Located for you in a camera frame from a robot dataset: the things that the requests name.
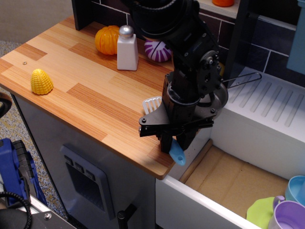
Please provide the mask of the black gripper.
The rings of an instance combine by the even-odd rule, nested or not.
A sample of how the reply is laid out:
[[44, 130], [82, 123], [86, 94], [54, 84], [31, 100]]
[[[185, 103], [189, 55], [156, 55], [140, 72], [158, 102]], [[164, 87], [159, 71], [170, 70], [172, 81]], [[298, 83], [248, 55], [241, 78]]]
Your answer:
[[185, 151], [199, 129], [212, 127], [213, 118], [217, 115], [215, 95], [207, 95], [195, 106], [167, 106], [160, 96], [146, 99], [142, 103], [145, 116], [139, 119], [141, 137], [160, 136], [163, 153], [169, 153], [173, 135]]

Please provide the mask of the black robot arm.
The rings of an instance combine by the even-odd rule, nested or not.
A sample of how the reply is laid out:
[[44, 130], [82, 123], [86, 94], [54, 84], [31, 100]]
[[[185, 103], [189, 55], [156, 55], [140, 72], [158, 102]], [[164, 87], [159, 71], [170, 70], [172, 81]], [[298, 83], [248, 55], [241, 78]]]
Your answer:
[[149, 40], [172, 51], [174, 70], [164, 78], [162, 103], [140, 120], [140, 136], [155, 135], [168, 153], [173, 140], [186, 150], [199, 129], [228, 100], [220, 76], [218, 43], [199, 17], [195, 0], [126, 0], [134, 25]]

